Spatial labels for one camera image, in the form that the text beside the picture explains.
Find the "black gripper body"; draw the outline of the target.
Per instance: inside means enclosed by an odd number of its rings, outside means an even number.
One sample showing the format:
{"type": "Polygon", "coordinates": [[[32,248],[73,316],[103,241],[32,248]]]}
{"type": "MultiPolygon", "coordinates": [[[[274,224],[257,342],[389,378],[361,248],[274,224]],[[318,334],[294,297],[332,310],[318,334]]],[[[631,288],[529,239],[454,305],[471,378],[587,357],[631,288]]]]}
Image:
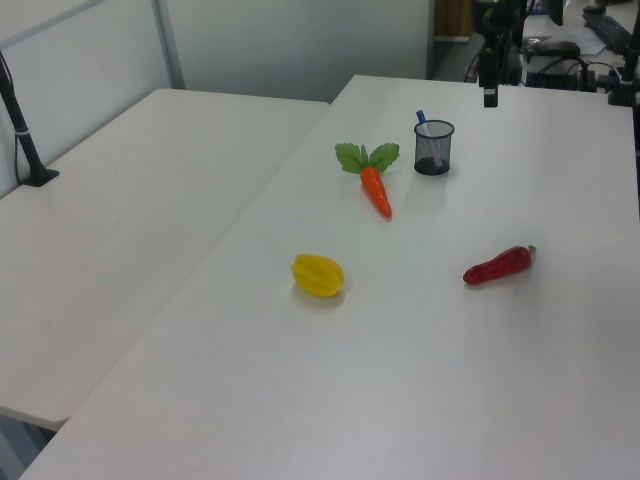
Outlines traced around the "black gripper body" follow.
{"type": "Polygon", "coordinates": [[[478,56],[478,82],[484,89],[499,85],[499,55],[495,49],[483,47],[478,56]]]}

